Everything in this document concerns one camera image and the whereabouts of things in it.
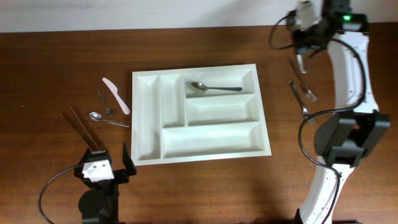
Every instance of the metal spoon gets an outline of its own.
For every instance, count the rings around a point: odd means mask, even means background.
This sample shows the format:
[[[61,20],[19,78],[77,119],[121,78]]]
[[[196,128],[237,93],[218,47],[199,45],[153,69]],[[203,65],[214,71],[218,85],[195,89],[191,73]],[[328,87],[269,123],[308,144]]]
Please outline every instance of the metal spoon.
[[[205,93],[207,90],[242,91],[242,87],[207,87],[200,82],[187,82],[187,85],[195,93]]]
[[[102,95],[100,90],[97,90],[99,97],[101,97],[102,103],[105,106],[105,115],[106,116],[111,116],[112,115],[112,110],[108,108],[108,104],[106,103],[105,97]]]
[[[117,122],[117,121],[111,121],[111,120],[103,119],[102,116],[99,113],[97,113],[97,112],[91,112],[89,114],[89,116],[90,116],[90,118],[93,121],[106,121],[106,122],[111,123],[111,124],[116,124],[116,125],[120,125],[120,126],[127,127],[127,128],[130,127],[130,125],[128,125],[128,124],[123,124],[123,123],[120,123],[120,122]]]

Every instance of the brown wooden surface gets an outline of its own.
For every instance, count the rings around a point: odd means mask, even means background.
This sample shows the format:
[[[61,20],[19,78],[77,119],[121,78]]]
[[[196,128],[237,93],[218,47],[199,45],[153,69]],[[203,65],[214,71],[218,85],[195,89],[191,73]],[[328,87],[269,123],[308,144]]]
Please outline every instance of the brown wooden surface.
[[[369,67],[374,96],[392,126],[371,156],[346,182],[334,219],[365,223],[398,220],[398,24],[372,24]],[[300,152],[300,108],[287,84],[294,79],[286,56],[270,50],[270,27],[108,30],[0,34],[0,222],[44,223],[37,199],[43,185],[76,164],[86,147],[59,116],[83,122],[123,167],[123,142],[131,130],[89,119],[103,111],[99,88],[114,108],[113,119],[131,122],[101,81],[108,77],[131,106],[131,72],[255,63],[272,156],[138,167],[120,186],[119,218],[126,223],[250,223],[292,218],[307,196],[315,172]],[[285,29],[276,43],[288,44]],[[318,103],[334,106],[330,59],[323,52],[306,60],[305,75]],[[326,118],[317,119],[321,123]],[[304,138],[313,153],[314,127]],[[44,195],[44,211],[55,223],[78,223],[77,203],[86,186],[72,174]]]

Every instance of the white tray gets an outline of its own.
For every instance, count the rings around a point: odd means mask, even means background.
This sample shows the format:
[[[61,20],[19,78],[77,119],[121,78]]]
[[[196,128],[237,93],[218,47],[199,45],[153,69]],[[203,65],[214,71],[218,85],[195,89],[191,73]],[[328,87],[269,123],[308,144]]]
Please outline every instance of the white tray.
[[[194,93],[186,82],[242,87]],[[256,65],[132,74],[135,165],[270,156]]]

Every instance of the knife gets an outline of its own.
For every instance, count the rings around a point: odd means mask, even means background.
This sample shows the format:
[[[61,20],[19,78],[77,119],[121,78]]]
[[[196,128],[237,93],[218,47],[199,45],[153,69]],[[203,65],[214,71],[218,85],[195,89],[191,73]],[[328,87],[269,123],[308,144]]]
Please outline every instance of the knife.
[[[127,106],[127,104],[125,104],[125,102],[122,100],[122,98],[120,98],[120,96],[118,95],[118,88],[116,87],[116,85],[114,85],[107,78],[102,78],[102,81],[105,82],[106,86],[108,86],[108,88],[113,93],[114,97],[116,98],[116,100],[118,101],[120,107],[122,108],[123,113],[124,114],[129,114],[131,111],[130,111],[129,107]]]

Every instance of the metal fork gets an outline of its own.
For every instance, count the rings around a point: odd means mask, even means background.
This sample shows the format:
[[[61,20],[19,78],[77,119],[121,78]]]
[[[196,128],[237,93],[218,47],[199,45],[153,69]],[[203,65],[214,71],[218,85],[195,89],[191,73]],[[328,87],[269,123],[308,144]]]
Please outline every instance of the metal fork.
[[[296,97],[298,103],[301,106],[301,109],[303,110],[303,117],[304,119],[306,119],[307,117],[309,117],[311,115],[311,113],[308,111],[308,109],[304,106],[304,102],[303,99],[301,99],[301,96],[299,94],[299,91],[297,91],[296,86],[294,85],[294,82],[292,80],[288,81],[290,88],[292,89],[294,96]],[[317,122],[315,122],[315,120],[313,118],[309,119],[308,122],[310,124],[317,124]]]
[[[294,66],[292,59],[289,58],[289,64],[292,67],[294,73],[296,74],[298,80],[300,80],[300,86],[301,86],[301,90],[305,93],[305,95],[310,98],[310,100],[312,100],[313,102],[316,102],[318,100],[318,98],[311,93],[311,91],[308,89],[307,83],[303,80],[303,78],[300,76],[299,71],[297,70],[297,68]]]

